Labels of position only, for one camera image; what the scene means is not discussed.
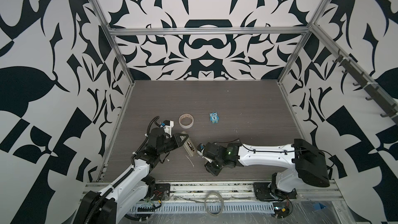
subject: black and white patterned wall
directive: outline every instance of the black and white patterned wall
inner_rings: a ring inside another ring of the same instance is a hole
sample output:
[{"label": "black and white patterned wall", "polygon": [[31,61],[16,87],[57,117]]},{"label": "black and white patterned wall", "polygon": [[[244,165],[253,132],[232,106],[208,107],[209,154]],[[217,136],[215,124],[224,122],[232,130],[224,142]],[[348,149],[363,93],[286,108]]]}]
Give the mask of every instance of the black and white patterned wall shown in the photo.
[{"label": "black and white patterned wall", "polygon": [[0,0],[2,223],[68,223],[129,82],[87,0]]},{"label": "black and white patterned wall", "polygon": [[[332,0],[320,26],[394,98],[398,0]],[[328,165],[357,221],[398,221],[398,126],[312,35],[283,81],[306,139]]]},{"label": "black and white patterned wall", "polygon": [[[321,0],[99,0],[112,28],[306,26]],[[298,34],[118,37],[134,79],[277,79]]]}]

